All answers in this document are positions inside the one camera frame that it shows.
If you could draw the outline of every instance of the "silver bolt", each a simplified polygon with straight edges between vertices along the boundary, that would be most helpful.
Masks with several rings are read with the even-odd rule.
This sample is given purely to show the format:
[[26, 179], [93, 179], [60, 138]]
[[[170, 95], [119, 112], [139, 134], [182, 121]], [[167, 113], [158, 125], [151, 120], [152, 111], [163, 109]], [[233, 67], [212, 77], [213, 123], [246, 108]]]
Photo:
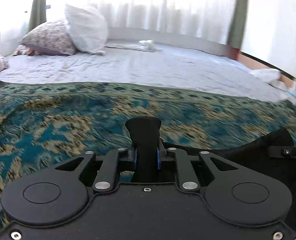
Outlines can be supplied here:
[[14, 239], [14, 240], [20, 240], [20, 239], [21, 239], [21, 233], [16, 232], [16, 231], [12, 232], [12, 233], [10, 234], [10, 236], [11, 236], [11, 238]]
[[107, 181], [100, 181], [95, 184], [96, 189], [108, 189], [110, 188], [110, 183]]
[[152, 191], [152, 188], [150, 188], [150, 187], [144, 187], [143, 191], [144, 192], [151, 192]]
[[185, 183], [182, 184], [182, 187], [184, 189], [195, 189], [198, 187], [198, 184], [192, 181], [187, 181]]
[[283, 233], [278, 231], [273, 235], [273, 240], [281, 240], [283, 238]]

